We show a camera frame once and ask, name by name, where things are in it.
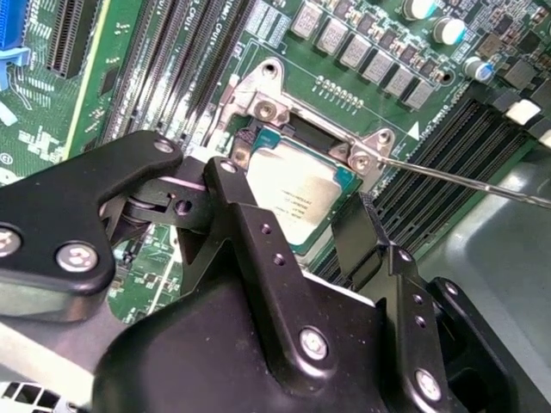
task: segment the chip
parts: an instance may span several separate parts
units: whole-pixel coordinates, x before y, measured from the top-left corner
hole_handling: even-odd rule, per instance
[[[526,89],[530,82],[532,82],[532,79],[536,77],[534,67],[521,59],[507,59],[507,65],[509,67],[499,71],[498,74],[513,88],[519,90]]]
[[[428,59],[419,73],[421,73],[425,77],[430,77],[432,72],[438,67],[438,64],[433,59]]]
[[[354,5],[352,0],[340,0],[333,10],[333,14],[339,19],[345,20],[350,8]]]
[[[351,69],[356,69],[363,61],[366,54],[368,54],[370,48],[371,45],[363,36],[354,34],[350,37],[350,42],[344,48],[340,62],[345,66],[349,66]]]
[[[113,88],[115,87],[115,82],[117,81],[117,76],[119,75],[120,68],[120,66],[115,66],[105,73],[102,80],[102,87],[100,88],[100,96],[103,96],[113,90]]]
[[[399,65],[384,90],[391,95],[401,97],[413,80],[413,74],[404,66]]]
[[[406,95],[403,102],[410,108],[419,110],[427,102],[434,89],[424,80],[421,80],[410,93]]]
[[[501,40],[499,39],[498,36],[496,36],[493,33],[489,33],[480,42],[480,46],[478,48],[478,51],[482,56],[484,56],[486,58],[490,58],[491,56],[493,56],[494,54],[499,52],[502,45],[503,45],[503,43],[501,42]]]
[[[502,34],[505,34],[507,30],[511,27],[513,24],[513,19],[510,15],[504,15],[499,23],[496,25],[495,28],[493,28],[493,32],[499,36]]]
[[[294,19],[291,30],[303,39],[310,39],[319,24],[323,11],[309,2],[305,2]]]
[[[518,50],[524,53],[533,53],[537,47],[542,43],[540,36],[532,32],[531,30],[518,42]]]
[[[327,19],[327,24],[325,24],[325,28],[319,36],[318,49],[330,55],[335,54],[343,43],[347,33],[348,28],[339,20],[333,18]]]
[[[371,26],[375,24],[375,22],[377,22],[377,19],[373,15],[366,13],[365,15],[363,15],[362,19],[358,23],[358,32],[368,36],[369,30],[371,29]]]
[[[393,60],[384,52],[375,52],[370,59],[368,67],[363,71],[362,76],[369,81],[379,84],[383,77],[388,73]]]
[[[412,62],[413,58],[417,55],[417,53],[419,53],[419,50],[416,47],[412,45],[407,45],[406,49],[402,52],[399,59],[409,65]]]
[[[390,49],[390,46],[394,43],[394,41],[398,38],[398,34],[394,32],[392,29],[388,29],[381,37],[381,40],[379,40],[379,45],[385,49]]]

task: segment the green circuit board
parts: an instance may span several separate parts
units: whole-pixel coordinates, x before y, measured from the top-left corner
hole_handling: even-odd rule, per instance
[[[231,76],[243,78],[268,58],[283,63],[286,93],[343,129],[358,135],[383,127],[394,130],[392,156],[402,160],[430,137],[473,82],[464,73],[467,59],[477,57],[496,70],[511,57],[522,59],[543,78],[551,68],[550,8],[535,0],[510,0],[506,7],[500,1],[438,1],[430,18],[417,21],[406,20],[402,0],[256,0],[248,8],[246,0],[102,0],[82,69],[62,78],[46,68],[60,1],[28,3],[24,45],[31,50],[30,64],[10,67],[10,88],[0,92],[0,101],[18,119],[12,126],[0,124],[0,185],[143,128],[182,143],[184,150],[197,146],[206,130],[197,127],[204,123],[199,119],[215,116]],[[346,13],[339,8],[343,3],[349,3]],[[307,38],[294,30],[306,5],[320,13]],[[243,15],[248,18],[237,24]],[[366,15],[374,17],[367,31],[361,28]],[[455,46],[433,40],[434,24],[444,15],[466,24]],[[321,50],[320,36],[329,21],[344,26],[347,38],[363,36],[371,51],[384,52],[395,67],[429,84],[426,102],[413,108],[403,96],[366,80],[363,65],[343,65],[345,42],[335,53]],[[408,59],[406,51],[412,53]],[[221,58],[225,52],[226,60]],[[114,74],[118,82],[106,91],[106,79]],[[501,76],[490,85],[510,86]],[[206,92],[212,95],[201,102]],[[218,143],[219,151],[227,153],[235,132],[248,122],[235,119]],[[494,179],[528,149],[512,156]],[[393,173],[387,170],[377,189]],[[469,201],[438,236],[478,200]],[[157,226],[131,268],[118,256],[119,272],[109,294],[118,318],[132,323],[177,299],[182,267],[174,261],[174,249],[169,229]],[[319,253],[320,259],[329,249]]]

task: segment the ram slot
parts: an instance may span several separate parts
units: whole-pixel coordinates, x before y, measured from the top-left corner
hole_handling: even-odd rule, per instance
[[[166,29],[161,47],[156,53],[144,88],[139,96],[138,104],[134,109],[134,117],[129,125],[129,131],[135,132],[141,129],[146,129],[145,118],[151,108],[152,102],[155,102],[154,97],[157,96],[157,88],[159,88],[159,78],[164,74],[164,69],[168,63],[170,53],[174,50],[178,35],[182,28],[182,22],[185,19],[186,13],[189,10],[190,0],[179,0],[174,9],[170,12],[170,23]]]
[[[168,138],[174,138],[174,134],[170,133],[170,125],[175,121],[176,111],[184,103],[183,100],[189,93],[193,78],[197,68],[202,61],[202,57],[210,41],[211,34],[214,31],[218,16],[222,10],[224,2],[220,0],[211,0],[208,3],[205,14],[201,19],[201,23],[195,33],[193,45],[189,50],[189,55],[178,74],[175,88],[168,100],[168,104],[161,115],[160,132]]]
[[[115,101],[103,132],[103,141],[110,142],[127,132],[133,110],[143,88],[155,53],[162,41],[164,26],[170,17],[173,2],[147,0],[139,15],[128,49],[122,77],[115,90]]]

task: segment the dimm slot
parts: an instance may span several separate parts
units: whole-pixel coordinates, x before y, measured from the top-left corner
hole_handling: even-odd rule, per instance
[[[104,142],[119,138],[128,128],[138,93],[144,84],[169,16],[170,7],[158,7],[158,3],[158,0],[147,0],[142,6],[143,11],[140,12],[134,30],[133,42],[121,71],[123,76],[115,90],[115,102],[104,128]],[[148,37],[151,28],[154,28],[154,32]]]
[[[189,50],[189,56],[182,67],[182,71],[178,75],[175,90],[170,96],[168,105],[161,116],[162,126],[160,127],[160,132],[167,135],[169,138],[170,135],[168,135],[167,132],[170,129],[170,124],[174,121],[178,107],[189,92],[197,67],[201,62],[201,58],[210,40],[210,36],[214,31],[223,5],[224,2],[220,0],[211,0],[208,3],[207,9],[201,18],[201,23],[195,33],[193,46]]]
[[[213,52],[208,54],[206,62],[195,81],[197,85],[191,96],[186,119],[188,124],[185,129],[192,127],[207,109],[214,96],[218,82],[226,72],[226,68],[233,56],[233,51],[243,34],[256,2],[254,0],[242,0],[228,12],[221,36],[214,45]]]
[[[157,96],[161,96],[161,99],[154,112],[151,110],[147,112],[145,119],[145,125],[147,126],[147,129],[159,129],[162,127],[162,124],[160,123],[161,116],[163,115],[164,109],[168,104],[169,98],[174,93],[179,75],[182,72],[183,67],[187,64],[189,50],[194,44],[195,32],[197,31],[197,28],[201,23],[202,16],[205,13],[205,9],[207,8],[207,6],[207,1],[199,2],[195,6],[195,13],[189,17],[189,24],[183,26],[183,31],[187,32],[187,35],[179,48],[178,54],[176,56],[176,61],[174,63],[174,68],[170,72],[170,76],[166,85],[162,89],[159,89],[153,97],[153,100],[156,100]]]
[[[130,132],[135,132],[144,128],[145,118],[156,93],[155,89],[158,87],[158,80],[163,75],[170,52],[176,45],[182,22],[189,10],[190,4],[191,0],[178,0],[176,4],[173,3],[171,5],[173,9],[170,11],[169,27],[166,29],[161,47],[156,53],[149,76],[145,81],[145,86],[139,96],[138,104],[134,109],[134,118],[131,120],[129,126]]]

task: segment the pcie slot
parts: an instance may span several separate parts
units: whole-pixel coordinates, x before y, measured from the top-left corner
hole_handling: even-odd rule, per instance
[[[252,0],[242,0],[234,4],[228,12],[226,25],[219,36],[219,40],[215,43],[213,51],[207,55],[206,62],[195,80],[195,90],[189,101],[188,112],[185,116],[189,122],[184,126],[184,129],[187,129],[201,118],[213,99],[218,82],[230,63],[235,47],[245,30],[255,4],[256,2]]]
[[[104,142],[117,139],[127,130],[169,12],[170,7],[166,5],[158,7],[158,0],[146,0],[143,4],[133,33],[133,42],[121,71],[123,76],[114,93],[115,102],[111,105],[111,114],[104,127]],[[154,28],[154,33],[148,36],[151,28]]]
[[[220,0],[211,0],[208,3],[207,10],[201,18],[201,23],[195,33],[193,45],[189,50],[189,55],[178,74],[178,79],[176,81],[174,91],[168,100],[167,107],[161,115],[162,126],[160,127],[160,130],[165,134],[170,128],[170,123],[174,120],[179,105],[189,92],[197,68],[202,60],[203,53],[207,48],[211,34],[214,31],[216,22],[218,21],[218,16],[220,15],[222,6],[224,6],[224,2]]]
[[[183,44],[179,48],[179,53],[176,56],[176,62],[174,63],[174,69],[170,73],[169,79],[166,85],[162,90],[159,90],[155,94],[154,99],[157,96],[161,96],[160,103],[157,105],[157,108],[152,111],[148,111],[146,115],[145,123],[147,124],[148,129],[160,129],[163,127],[161,123],[161,116],[169,102],[169,99],[173,96],[176,89],[176,82],[180,79],[180,73],[185,69],[188,64],[188,56],[191,47],[195,41],[195,33],[197,28],[201,24],[202,17],[205,13],[205,10],[208,6],[208,1],[200,1],[195,5],[195,14],[190,18],[189,25],[185,28],[187,32],[186,38]]]
[[[138,104],[134,109],[135,117],[131,120],[128,127],[130,132],[135,132],[144,128],[145,118],[148,109],[152,104],[152,99],[158,88],[158,80],[164,73],[164,68],[167,64],[170,52],[174,49],[178,35],[182,28],[182,22],[189,10],[190,0],[178,0],[174,9],[170,11],[170,23],[166,29],[165,36],[161,42],[161,46],[156,53],[155,60],[145,81],[144,88],[139,96]]]
[[[70,79],[84,62],[99,0],[62,0],[59,3],[46,68]]]

